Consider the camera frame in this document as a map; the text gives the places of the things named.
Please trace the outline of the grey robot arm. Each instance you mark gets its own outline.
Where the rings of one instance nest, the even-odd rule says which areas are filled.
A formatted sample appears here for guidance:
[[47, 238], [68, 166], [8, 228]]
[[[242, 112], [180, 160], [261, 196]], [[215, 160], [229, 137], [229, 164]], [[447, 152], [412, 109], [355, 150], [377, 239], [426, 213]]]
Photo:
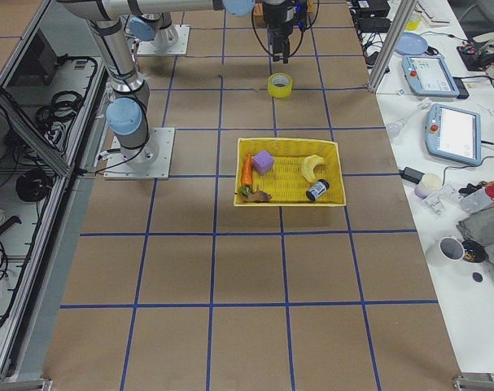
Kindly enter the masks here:
[[147, 166], [156, 160], [160, 146], [152, 140], [146, 109], [149, 86], [135, 64], [121, 18], [128, 15], [132, 33], [156, 48], [178, 41], [171, 14], [178, 11], [227, 11], [251, 15], [253, 1], [64, 1], [63, 6], [86, 20], [110, 74], [115, 101], [107, 106], [107, 122], [120, 143], [123, 163]]
[[[261, 17], [267, 28], [267, 45], [260, 40], [256, 30], [257, 16]], [[299, 28], [301, 33], [297, 47], [291, 51], [289, 36], [293, 33], [295, 26]], [[156, 44], [157, 47], [160, 47], [162, 42], [169, 46], [177, 40], [177, 30], [173, 27], [169, 13], [134, 16], [130, 19], [129, 28], [131, 33], [142, 42], [160, 40]], [[307, 22], [298, 21], [295, 9], [290, 3], [283, 2], [279, 5], [260, 3], [256, 4], [251, 11], [251, 28], [263, 51], [274, 62], [281, 60], [287, 64], [288, 59], [300, 48]]]

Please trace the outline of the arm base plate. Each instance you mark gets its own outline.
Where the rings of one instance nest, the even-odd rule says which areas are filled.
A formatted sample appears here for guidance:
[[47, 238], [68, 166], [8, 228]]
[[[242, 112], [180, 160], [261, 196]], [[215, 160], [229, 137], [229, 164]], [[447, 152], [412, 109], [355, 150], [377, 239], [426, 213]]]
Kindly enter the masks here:
[[149, 42], [140, 42], [138, 57], [173, 57], [184, 56], [187, 53], [190, 36], [188, 24], [172, 24], [161, 29], [155, 39]]
[[173, 127], [154, 127], [149, 129], [149, 141], [146, 146], [135, 152], [120, 150], [120, 142], [114, 136], [111, 147], [118, 152], [107, 158], [109, 169], [102, 174], [111, 180], [145, 180], [157, 178], [167, 180], [173, 154], [175, 129]]

